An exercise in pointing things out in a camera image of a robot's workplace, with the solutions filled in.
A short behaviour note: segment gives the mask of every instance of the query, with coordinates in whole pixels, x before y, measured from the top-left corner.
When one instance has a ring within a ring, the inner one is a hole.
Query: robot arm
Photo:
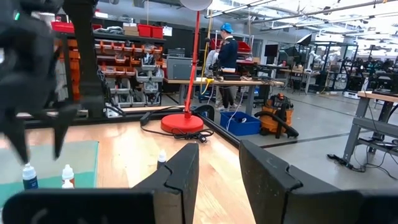
[[[47,122],[55,132],[55,158],[77,113],[77,105],[61,108],[49,116],[44,106],[57,87],[53,34],[44,21],[30,16],[31,11],[56,12],[62,2],[39,0],[1,0],[0,46],[4,61],[0,66],[0,132],[10,140],[23,163],[29,162],[24,121],[18,113],[29,113]]]

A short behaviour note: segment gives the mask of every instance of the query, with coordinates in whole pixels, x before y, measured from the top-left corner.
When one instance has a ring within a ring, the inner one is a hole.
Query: blue cap
[[[229,22],[224,23],[221,26],[220,30],[225,30],[226,32],[229,32],[229,33],[233,33],[234,32],[234,30],[232,30],[232,26],[231,26],[231,24]]]

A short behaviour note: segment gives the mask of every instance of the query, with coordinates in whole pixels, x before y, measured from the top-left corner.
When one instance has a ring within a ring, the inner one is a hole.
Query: dark jacket
[[[238,43],[233,37],[227,37],[218,54],[220,66],[224,68],[236,68],[238,58]]]

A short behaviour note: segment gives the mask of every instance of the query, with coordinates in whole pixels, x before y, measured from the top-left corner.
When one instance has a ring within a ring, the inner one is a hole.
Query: metal table leg
[[[253,103],[254,103],[254,89],[256,88],[255,85],[249,86],[249,93],[248,93],[248,100],[246,102],[246,114],[252,115],[253,111]]]
[[[393,105],[394,105],[393,102],[387,102],[387,101],[384,102],[383,108],[381,109],[381,112],[380,112],[379,121],[382,121],[385,123],[388,122],[388,119],[390,117],[390,112],[392,110]],[[373,132],[372,138],[384,140],[384,135]],[[370,147],[368,152],[371,152],[374,154],[374,153],[376,153],[376,149]]]
[[[368,104],[369,104],[369,98],[361,97],[361,99],[359,100],[358,108],[356,109],[355,116],[359,118],[365,117]],[[346,148],[344,150],[344,155],[343,155],[343,159],[345,159],[348,162],[351,160],[351,156],[354,153],[360,130],[361,128],[359,126],[352,124],[351,131],[349,132]]]
[[[310,88],[311,74],[306,74],[307,83],[305,84],[305,94],[308,94],[308,89]]]
[[[178,95],[178,103],[179,105],[183,105],[184,104],[184,96],[185,96],[185,85],[181,84],[180,85],[180,93]]]

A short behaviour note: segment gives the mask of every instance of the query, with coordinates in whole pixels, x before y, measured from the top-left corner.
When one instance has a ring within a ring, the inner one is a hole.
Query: green mat
[[[75,188],[94,188],[97,173],[97,141],[68,142],[54,161],[53,146],[31,146],[30,164],[35,167],[39,188],[61,188],[62,169],[70,164],[75,173]],[[23,165],[14,151],[0,148],[0,208],[7,199],[22,191]]]

